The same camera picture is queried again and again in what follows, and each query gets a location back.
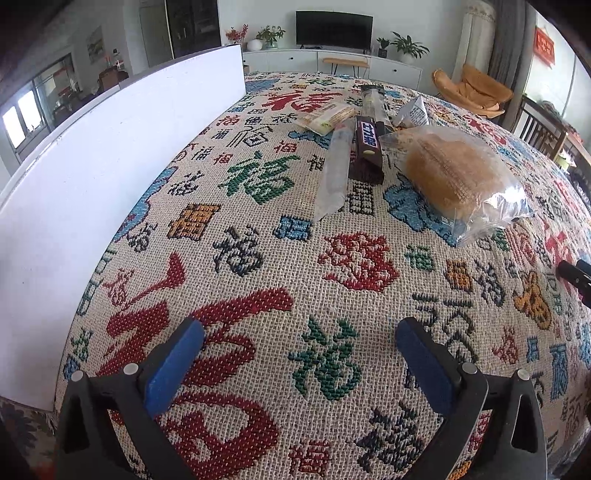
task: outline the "orange armchair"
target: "orange armchair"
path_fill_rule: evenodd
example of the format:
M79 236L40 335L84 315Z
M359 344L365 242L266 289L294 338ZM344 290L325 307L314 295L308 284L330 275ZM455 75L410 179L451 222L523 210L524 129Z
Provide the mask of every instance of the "orange armchair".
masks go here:
M453 83L441 69L433 72L433 83L448 102L487 118L505 113L501 104L513 97L505 85L468 64L462 68L460 83Z

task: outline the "red hanging sign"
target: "red hanging sign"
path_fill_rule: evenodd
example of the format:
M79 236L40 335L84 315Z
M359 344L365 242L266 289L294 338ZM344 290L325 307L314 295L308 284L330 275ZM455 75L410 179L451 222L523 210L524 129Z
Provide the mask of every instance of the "red hanging sign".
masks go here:
M539 27L535 28L534 54L548 67L554 65L554 41Z

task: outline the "white vase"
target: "white vase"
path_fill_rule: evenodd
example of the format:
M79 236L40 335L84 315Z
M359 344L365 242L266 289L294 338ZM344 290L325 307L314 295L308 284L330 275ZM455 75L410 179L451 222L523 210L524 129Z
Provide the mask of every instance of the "white vase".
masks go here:
M246 48L248 51L259 51L262 49L262 41L255 38L246 44Z
M401 53L398 55L398 61L401 61L406 65L413 65L416 60L416 57L412 56L410 53Z

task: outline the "patterned tablecloth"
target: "patterned tablecloth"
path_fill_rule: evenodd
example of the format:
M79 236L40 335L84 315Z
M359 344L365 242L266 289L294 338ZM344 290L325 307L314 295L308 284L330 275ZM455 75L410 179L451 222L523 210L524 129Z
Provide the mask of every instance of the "patterned tablecloth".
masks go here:
M398 321L415 316L485 373L531 373L549 453L581 435L591 315L554 266L591 252L582 202L528 145L426 97L432 123L498 152L536 217L456 248L389 158L383 186L349 181L342 211L312 225L330 136L295 120L332 100L361 106L364 83L247 77L247 95L172 159L97 265L67 341L57 408L72 372L140 362L193 315L206 346L159 422L198 478L397 478L441 422L394 345ZM385 88L392 110L416 96ZM483 413L466 459L487 421Z

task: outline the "television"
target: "television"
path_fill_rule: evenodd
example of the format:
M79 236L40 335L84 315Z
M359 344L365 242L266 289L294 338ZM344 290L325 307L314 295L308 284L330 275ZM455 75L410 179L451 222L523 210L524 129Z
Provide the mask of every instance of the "television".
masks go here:
M374 18L342 12L295 12L295 43L370 50Z

